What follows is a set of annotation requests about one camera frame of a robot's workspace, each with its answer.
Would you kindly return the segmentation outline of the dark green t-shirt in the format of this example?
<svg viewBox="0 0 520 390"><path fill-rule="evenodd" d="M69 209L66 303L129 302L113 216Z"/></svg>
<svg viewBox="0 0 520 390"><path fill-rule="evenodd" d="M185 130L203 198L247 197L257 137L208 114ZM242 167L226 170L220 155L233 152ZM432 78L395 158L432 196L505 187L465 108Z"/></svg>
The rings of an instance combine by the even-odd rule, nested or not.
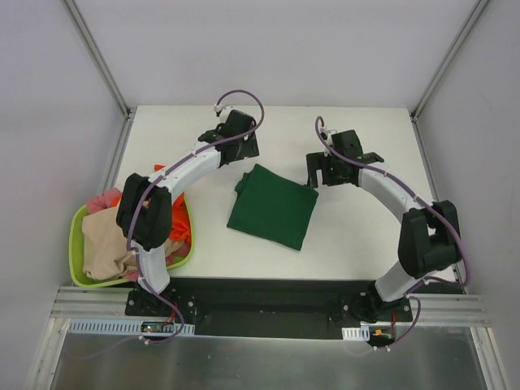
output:
<svg viewBox="0 0 520 390"><path fill-rule="evenodd" d="M235 187L227 227L300 251L319 193L256 164Z"/></svg>

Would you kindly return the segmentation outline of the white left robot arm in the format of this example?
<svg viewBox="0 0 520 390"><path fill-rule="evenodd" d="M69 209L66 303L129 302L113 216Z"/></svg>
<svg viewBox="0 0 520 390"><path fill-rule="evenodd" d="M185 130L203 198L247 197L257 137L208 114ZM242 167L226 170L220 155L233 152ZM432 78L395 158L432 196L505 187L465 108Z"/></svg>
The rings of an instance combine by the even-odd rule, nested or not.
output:
<svg viewBox="0 0 520 390"><path fill-rule="evenodd" d="M136 257L137 281L145 290L143 305L155 316L171 308L165 246L173 227L172 205L199 179L224 165L259 155L253 116L225 107L216 128L202 133L179 161L148 176L125 181L116 224Z"/></svg>

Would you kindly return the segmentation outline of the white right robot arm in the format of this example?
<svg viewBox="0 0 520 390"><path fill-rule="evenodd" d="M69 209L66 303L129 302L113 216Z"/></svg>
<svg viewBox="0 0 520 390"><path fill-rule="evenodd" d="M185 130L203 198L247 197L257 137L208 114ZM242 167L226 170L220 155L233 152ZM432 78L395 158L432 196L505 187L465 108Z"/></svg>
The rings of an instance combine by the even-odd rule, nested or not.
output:
<svg viewBox="0 0 520 390"><path fill-rule="evenodd" d="M317 135L325 150L306 155L308 185L352 184L375 197L401 225L396 263L366 293L367 314L385 320L395 310L394 302L421 280L462 260L457 209L450 201L422 199L390 172L381 156L363 151L354 130L318 126Z"/></svg>

